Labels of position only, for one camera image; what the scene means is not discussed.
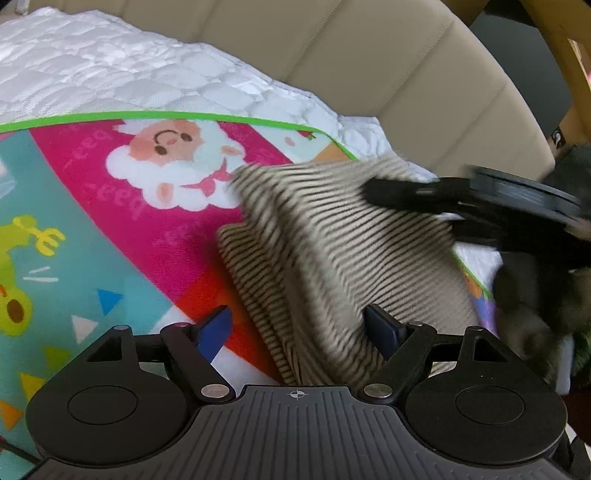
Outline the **dark gloved right hand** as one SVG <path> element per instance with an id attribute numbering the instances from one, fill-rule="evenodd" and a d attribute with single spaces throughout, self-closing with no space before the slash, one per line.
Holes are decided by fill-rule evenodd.
<path id="1" fill-rule="evenodd" d="M 590 146 L 564 147 L 542 182 L 581 200 L 577 238 L 590 239 Z M 543 259 L 504 254 L 493 281 L 500 339 L 546 381 L 558 373 L 562 343 L 590 326 L 590 270 L 551 265 L 554 246 Z"/>

